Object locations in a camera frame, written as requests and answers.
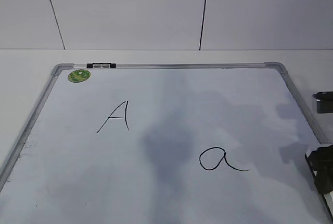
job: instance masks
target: black object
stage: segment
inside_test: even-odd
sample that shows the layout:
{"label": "black object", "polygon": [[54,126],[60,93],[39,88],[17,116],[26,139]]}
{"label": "black object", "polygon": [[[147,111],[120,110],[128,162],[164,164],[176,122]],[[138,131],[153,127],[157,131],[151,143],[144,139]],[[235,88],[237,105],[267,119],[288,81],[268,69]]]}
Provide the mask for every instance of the black object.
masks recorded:
{"label": "black object", "polygon": [[317,113],[333,113],[333,92],[318,92],[313,97],[317,100]]}
{"label": "black object", "polygon": [[92,63],[92,64],[87,64],[87,69],[92,69],[92,68],[115,68],[116,64],[112,63]]}
{"label": "black object", "polygon": [[319,194],[333,191],[333,145],[320,147],[308,157],[312,170],[317,172],[314,184]]}

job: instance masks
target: green sticker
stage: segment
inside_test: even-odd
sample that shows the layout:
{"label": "green sticker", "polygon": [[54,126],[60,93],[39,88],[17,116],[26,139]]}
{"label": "green sticker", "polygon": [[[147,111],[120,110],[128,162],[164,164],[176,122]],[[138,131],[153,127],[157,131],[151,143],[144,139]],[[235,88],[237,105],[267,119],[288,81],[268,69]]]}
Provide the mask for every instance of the green sticker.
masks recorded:
{"label": "green sticker", "polygon": [[68,81],[70,82],[84,82],[90,77],[90,72],[85,69],[79,69],[71,72],[68,75]]}

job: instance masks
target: white wall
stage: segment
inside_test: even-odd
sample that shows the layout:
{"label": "white wall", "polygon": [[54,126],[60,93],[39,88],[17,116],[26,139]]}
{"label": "white wall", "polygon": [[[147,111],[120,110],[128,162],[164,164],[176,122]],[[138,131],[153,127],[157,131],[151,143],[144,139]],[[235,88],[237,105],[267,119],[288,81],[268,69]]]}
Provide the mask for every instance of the white wall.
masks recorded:
{"label": "white wall", "polygon": [[[66,49],[199,49],[204,0],[52,0]],[[0,48],[63,48],[49,0],[0,0]],[[207,0],[201,49],[333,49],[332,0]]]}
{"label": "white wall", "polygon": [[0,48],[63,48],[49,0],[0,0]]}
{"label": "white wall", "polygon": [[202,49],[332,49],[333,0],[207,0]]}
{"label": "white wall", "polygon": [[52,0],[67,49],[198,49],[204,0]]}

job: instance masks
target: black device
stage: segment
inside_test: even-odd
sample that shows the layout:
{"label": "black device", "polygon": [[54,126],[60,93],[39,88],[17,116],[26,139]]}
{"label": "black device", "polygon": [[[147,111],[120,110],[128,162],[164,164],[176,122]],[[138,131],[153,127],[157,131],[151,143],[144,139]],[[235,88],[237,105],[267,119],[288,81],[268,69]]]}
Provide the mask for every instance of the black device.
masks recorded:
{"label": "black device", "polygon": [[333,113],[333,92],[318,92],[317,94],[313,94],[313,97],[317,101],[317,113],[318,114],[326,114]]}
{"label": "black device", "polygon": [[333,145],[319,147],[308,156],[308,162],[314,172],[314,184],[319,194],[333,191]]}

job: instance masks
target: black marker writing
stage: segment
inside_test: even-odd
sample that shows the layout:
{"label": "black marker writing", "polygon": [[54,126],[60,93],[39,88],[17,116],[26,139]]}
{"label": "black marker writing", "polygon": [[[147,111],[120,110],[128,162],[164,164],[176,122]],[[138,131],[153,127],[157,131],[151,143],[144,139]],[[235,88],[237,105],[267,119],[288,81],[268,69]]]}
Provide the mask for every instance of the black marker writing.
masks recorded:
{"label": "black marker writing", "polygon": [[[201,157],[202,157],[202,155],[203,155],[204,153],[206,153],[207,151],[209,151],[209,150],[214,150],[214,149],[222,150],[222,151],[224,152],[224,154],[223,154],[222,158],[220,159],[220,161],[218,162],[218,164],[217,164],[215,167],[213,167],[213,168],[206,168],[206,167],[202,164]],[[235,169],[235,170],[237,170],[237,171],[241,171],[241,172],[249,171],[249,169],[248,169],[248,170],[241,170],[241,169],[238,169],[238,168],[235,168],[235,167],[231,166],[231,165],[228,163],[228,160],[227,160],[226,155],[227,155],[227,152],[225,151],[225,149],[223,149],[223,148],[221,148],[221,147],[211,147],[211,148],[209,148],[209,149],[203,151],[203,152],[200,154],[200,156],[199,156],[199,162],[200,162],[200,165],[202,166],[203,169],[208,170],[208,171],[211,171],[211,170],[216,169],[216,168],[220,165],[220,163],[223,161],[223,159],[224,159],[224,160],[225,160],[225,163],[227,163],[227,165],[228,165],[229,167],[231,167],[232,169]]]}
{"label": "black marker writing", "polygon": [[118,107],[115,108],[114,111],[112,111],[112,113],[111,113],[111,114],[109,115],[109,117],[105,120],[105,122],[103,123],[103,125],[102,125],[102,126],[99,128],[99,130],[96,132],[96,134],[98,134],[98,133],[100,132],[100,130],[104,127],[104,125],[107,123],[107,121],[108,121],[109,119],[123,119],[123,118],[124,118],[124,117],[113,117],[113,116],[112,116],[113,113],[116,112],[116,110],[117,110],[118,108],[120,108],[121,105],[123,105],[123,104],[126,104],[126,107],[125,107],[125,124],[126,124],[127,129],[130,130],[130,129],[129,129],[129,125],[127,124],[127,107],[128,107],[128,105],[129,105],[129,102],[128,102],[128,101],[125,101],[125,102],[122,102],[121,104],[119,104]]}

